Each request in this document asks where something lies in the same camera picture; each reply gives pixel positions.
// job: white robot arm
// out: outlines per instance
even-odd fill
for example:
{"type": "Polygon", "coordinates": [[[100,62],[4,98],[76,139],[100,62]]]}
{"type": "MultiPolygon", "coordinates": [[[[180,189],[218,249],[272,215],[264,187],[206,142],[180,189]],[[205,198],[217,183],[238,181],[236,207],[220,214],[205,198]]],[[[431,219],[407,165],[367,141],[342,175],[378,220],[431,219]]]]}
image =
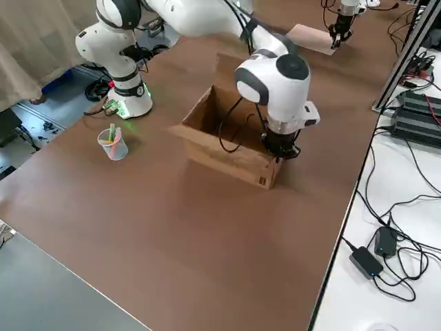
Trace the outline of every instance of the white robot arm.
{"type": "Polygon", "coordinates": [[[156,12],[187,37],[228,32],[251,40],[256,51],[236,70],[238,91],[268,107],[266,148],[280,158],[298,156],[298,131],[320,121],[316,107],[307,101],[309,67],[290,39],[270,33],[249,14],[249,0],[96,0],[99,22],[80,33],[76,45],[85,59],[106,67],[112,76],[115,88],[108,97],[121,105],[120,116],[140,116],[152,107],[135,62],[119,54],[135,43],[133,29],[143,10],[156,12]]]}

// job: cardboard box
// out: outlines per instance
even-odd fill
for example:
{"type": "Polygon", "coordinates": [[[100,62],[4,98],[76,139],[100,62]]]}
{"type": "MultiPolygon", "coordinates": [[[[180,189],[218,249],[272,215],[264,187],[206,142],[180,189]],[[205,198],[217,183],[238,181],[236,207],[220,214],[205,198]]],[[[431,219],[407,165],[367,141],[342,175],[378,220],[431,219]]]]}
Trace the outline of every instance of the cardboard box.
{"type": "MultiPolygon", "coordinates": [[[[260,134],[263,133],[263,127],[253,103],[242,100],[223,123],[221,136],[224,146],[232,150],[239,143],[239,149],[234,153],[228,153],[219,143],[219,125],[240,98],[234,71],[243,61],[236,57],[218,55],[214,84],[183,122],[172,127],[170,131],[183,138],[190,159],[248,183],[270,189],[283,160],[271,156],[261,143],[260,134]]],[[[267,109],[260,109],[263,116],[267,116],[267,109]]]]}

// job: white table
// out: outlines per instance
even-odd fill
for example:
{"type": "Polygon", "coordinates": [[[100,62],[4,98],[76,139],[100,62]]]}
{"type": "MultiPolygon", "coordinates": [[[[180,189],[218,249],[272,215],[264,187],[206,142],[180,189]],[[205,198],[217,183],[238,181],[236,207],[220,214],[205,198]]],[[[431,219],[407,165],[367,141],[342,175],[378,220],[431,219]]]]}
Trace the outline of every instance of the white table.
{"type": "MultiPolygon", "coordinates": [[[[435,78],[441,81],[441,63],[436,68],[435,78]]],[[[433,87],[421,93],[441,99],[441,92],[433,87]]],[[[378,125],[390,125],[389,117],[381,117],[378,125]]],[[[411,146],[423,173],[441,189],[441,150],[414,143],[411,146]]],[[[373,139],[372,147],[376,169],[369,182],[369,200],[377,213],[382,214],[394,203],[410,200],[419,194],[436,195],[418,174],[404,141],[381,134],[373,139]]],[[[358,186],[363,195],[372,164],[372,155],[369,154],[358,186]]],[[[347,224],[342,231],[343,237],[356,247],[366,246],[380,224],[369,214],[360,197],[353,199],[353,205],[348,209],[347,224]]],[[[441,248],[441,200],[398,207],[393,216],[413,240],[441,248]]],[[[373,281],[365,279],[350,262],[350,254],[349,247],[341,241],[334,264],[329,267],[331,272],[325,280],[321,302],[316,308],[314,327],[310,330],[367,331],[376,323],[392,325],[397,331],[441,330],[441,263],[430,260],[424,276],[419,281],[411,282],[416,291],[416,301],[405,303],[386,296],[375,287],[373,281]]],[[[405,255],[405,263],[410,270],[412,266],[415,271],[418,270],[418,261],[410,255],[405,255]]],[[[396,257],[390,260],[390,265],[401,274],[396,257]]],[[[383,279],[395,283],[397,279],[389,275],[390,272],[384,267],[383,279]]],[[[383,288],[400,296],[411,296],[403,286],[383,288]]]]}

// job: power adapter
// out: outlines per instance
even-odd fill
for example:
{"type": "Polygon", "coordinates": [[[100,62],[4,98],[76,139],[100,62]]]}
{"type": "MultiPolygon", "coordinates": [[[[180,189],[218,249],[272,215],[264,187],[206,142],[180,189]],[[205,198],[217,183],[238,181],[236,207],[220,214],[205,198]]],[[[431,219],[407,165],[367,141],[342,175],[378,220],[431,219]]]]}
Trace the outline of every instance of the power adapter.
{"type": "Polygon", "coordinates": [[[394,229],[382,226],[375,236],[375,254],[390,259],[397,252],[397,232],[394,229]]]}
{"type": "Polygon", "coordinates": [[[349,257],[349,260],[369,280],[383,271],[381,263],[363,246],[356,248],[349,257]]]}

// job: electronic device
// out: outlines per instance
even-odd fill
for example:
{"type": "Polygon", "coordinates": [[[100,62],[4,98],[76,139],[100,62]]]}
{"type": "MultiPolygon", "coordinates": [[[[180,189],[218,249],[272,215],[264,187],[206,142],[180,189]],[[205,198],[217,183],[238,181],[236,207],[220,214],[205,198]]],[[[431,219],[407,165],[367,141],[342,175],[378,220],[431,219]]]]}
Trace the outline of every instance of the electronic device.
{"type": "Polygon", "coordinates": [[[363,246],[356,248],[349,260],[367,279],[373,279],[383,271],[381,263],[363,246]]]}
{"type": "Polygon", "coordinates": [[[441,127],[434,116],[441,119],[441,100],[430,97],[428,102],[423,94],[411,91],[403,93],[400,100],[402,106],[391,118],[392,136],[440,148],[441,127]]]}
{"type": "Polygon", "coordinates": [[[270,32],[251,16],[249,0],[96,0],[99,22],[76,37],[76,47],[82,57],[109,72],[114,87],[107,97],[118,105],[117,114],[139,117],[153,106],[135,61],[121,54],[136,43],[134,29],[143,12],[157,13],[186,37],[227,32],[246,40],[253,50],[236,70],[239,94],[267,106],[267,149],[282,159],[298,155],[298,131],[320,121],[314,104],[307,102],[309,66],[288,37],[270,32]]]}
{"type": "Polygon", "coordinates": [[[382,226],[375,235],[373,251],[379,257],[390,259],[397,252],[397,232],[392,228],[382,226]]]}

